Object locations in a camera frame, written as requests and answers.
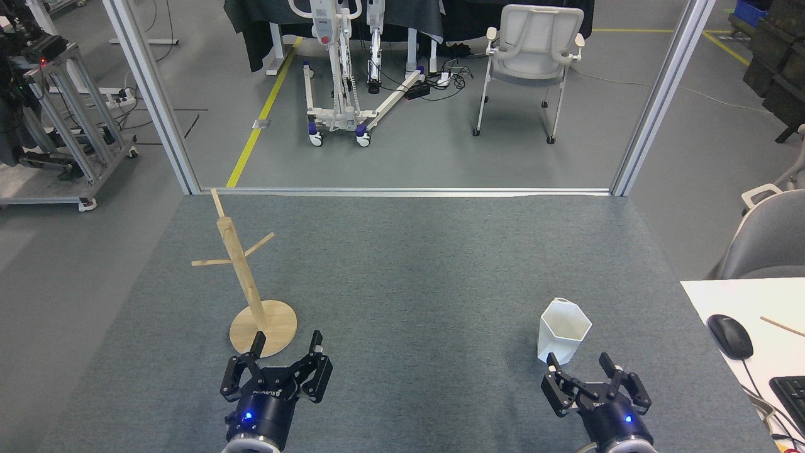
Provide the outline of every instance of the black cloth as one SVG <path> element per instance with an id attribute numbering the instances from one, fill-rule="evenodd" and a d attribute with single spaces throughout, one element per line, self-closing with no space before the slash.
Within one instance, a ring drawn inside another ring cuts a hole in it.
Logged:
<path id="1" fill-rule="evenodd" d="M 512 3 L 519 5 L 563 6 L 579 8 L 584 12 L 579 33 L 586 39 L 592 34 L 592 14 L 595 0 L 443 0 L 444 39 L 461 41 L 480 38 L 486 29 L 500 29 L 503 7 Z"/>
<path id="2" fill-rule="evenodd" d="M 366 0 L 363 0 L 364 12 Z M 305 12 L 310 3 L 296 0 L 296 5 Z M 284 35 L 311 37 L 312 23 L 296 15 L 287 0 L 226 0 L 224 12 L 229 17 L 236 33 L 243 34 L 246 53 L 252 72 L 262 68 L 262 59 L 268 55 L 274 42 L 269 23 L 282 26 Z M 408 28 L 414 28 L 442 41 L 442 21 L 437 0 L 387 0 L 384 14 L 383 40 L 401 42 L 408 39 Z M 370 39 L 365 15 L 353 20 L 353 39 Z"/>

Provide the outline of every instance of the wooden stand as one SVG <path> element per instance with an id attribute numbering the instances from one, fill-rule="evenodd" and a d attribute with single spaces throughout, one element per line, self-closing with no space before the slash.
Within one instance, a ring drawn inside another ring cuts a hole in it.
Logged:
<path id="1" fill-rule="evenodd" d="M 249 306 L 237 314 L 232 321 L 232 326 L 229 328 L 229 340 L 236 351 L 244 353 L 250 349 L 254 341 L 254 334 L 261 330 L 266 335 L 266 345 L 262 349 L 261 357 L 274 355 L 284 349 L 294 338 L 296 333 L 296 313 L 284 302 L 263 301 L 260 298 L 257 285 L 254 283 L 254 277 L 249 269 L 249 263 L 246 262 L 246 257 L 265 245 L 275 235 L 274 233 L 269 233 L 249 250 L 243 251 L 243 246 L 235 231 L 234 222 L 230 217 L 224 215 L 221 199 L 215 189 L 213 189 L 213 200 L 218 210 L 216 224 L 218 231 L 221 233 L 221 239 L 224 241 L 226 251 L 229 253 L 229 259 L 196 260 L 192 262 L 192 265 L 232 264 Z"/>

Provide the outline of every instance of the computer mouse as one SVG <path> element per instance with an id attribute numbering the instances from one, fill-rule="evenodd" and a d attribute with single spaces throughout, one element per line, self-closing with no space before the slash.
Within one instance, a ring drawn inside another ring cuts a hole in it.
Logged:
<path id="1" fill-rule="evenodd" d="M 754 353 L 752 340 L 746 329 L 725 314 L 714 314 L 707 319 L 707 327 L 721 350 L 733 360 L 748 359 Z"/>

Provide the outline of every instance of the white chair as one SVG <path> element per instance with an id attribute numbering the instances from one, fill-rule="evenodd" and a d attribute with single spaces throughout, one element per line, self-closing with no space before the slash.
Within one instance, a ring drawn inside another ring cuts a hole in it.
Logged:
<path id="1" fill-rule="evenodd" d="M 481 95 L 481 110 L 473 135 L 481 134 L 481 118 L 489 81 L 497 79 L 522 86 L 548 87 L 542 108 L 548 107 L 547 96 L 553 85 L 559 86 L 559 102 L 556 116 L 547 142 L 556 142 L 556 123 L 562 109 L 564 80 L 568 66 L 581 59 L 584 38 L 579 34 L 584 12 L 576 8 L 554 6 L 506 5 L 501 15 L 500 43 L 492 42 L 497 30 L 490 27 L 486 31 L 486 65 L 484 93 Z"/>

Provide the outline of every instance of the gray floor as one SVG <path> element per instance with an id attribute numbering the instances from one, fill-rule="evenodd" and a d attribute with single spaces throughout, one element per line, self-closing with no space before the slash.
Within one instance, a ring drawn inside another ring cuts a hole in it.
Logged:
<path id="1" fill-rule="evenodd" d="M 599 3 L 596 28 L 660 29 L 674 27 L 684 4 Z M 153 5 L 138 4 L 150 19 Z M 164 4 L 158 4 L 159 21 L 150 34 L 164 38 L 170 31 Z M 731 6 L 719 1 L 708 28 L 729 28 L 724 9 Z M 202 184 L 223 185 L 273 80 L 246 73 L 242 40 L 231 32 L 218 5 L 174 2 L 171 13 L 181 45 L 159 65 L 174 107 L 194 109 L 178 113 L 183 127 L 199 115 L 187 141 Z M 100 85 L 120 86 L 127 68 L 120 50 L 105 43 L 112 37 L 106 21 L 102 4 L 90 0 L 83 8 L 66 11 L 56 26 L 79 42 Z M 88 24 L 92 32 L 87 32 Z M 651 83 L 669 39 L 667 33 L 597 32 L 578 69 Z M 740 44 L 728 45 L 745 54 Z M 155 48 L 154 54 L 166 50 Z M 742 63 L 702 39 L 683 86 L 760 108 L 761 100 L 741 81 L 744 71 Z M 484 134 L 469 136 L 480 97 L 478 78 L 452 102 L 395 107 L 369 148 L 335 135 L 328 137 L 325 148 L 311 148 L 299 134 L 301 85 L 292 73 L 240 185 L 607 186 L 648 92 L 645 86 L 572 73 L 559 142 L 547 147 L 538 118 L 513 118 L 507 109 L 489 111 Z M 133 84 L 131 77 L 128 84 Z M 501 104 L 517 96 L 500 84 L 492 90 L 490 109 L 498 108 L 492 107 L 495 96 L 505 99 Z M 146 121 L 139 111 L 127 124 Z M 431 123 L 444 124 L 445 132 L 428 137 L 449 146 L 407 145 Z M 400 127 L 404 124 L 409 135 Z M 507 127 L 516 133 L 505 133 Z M 783 145 L 773 141 L 782 129 L 770 115 L 677 93 L 632 197 L 681 280 L 701 278 L 717 262 L 740 222 L 740 193 L 773 181 L 793 162 L 796 140 Z M 149 127 L 136 132 L 141 143 L 158 142 Z M 141 145 L 139 151 L 139 159 L 125 161 L 114 174 L 91 213 L 79 214 L 75 206 L 10 206 L 0 211 L 0 451 L 36 451 L 180 200 L 161 149 Z"/>

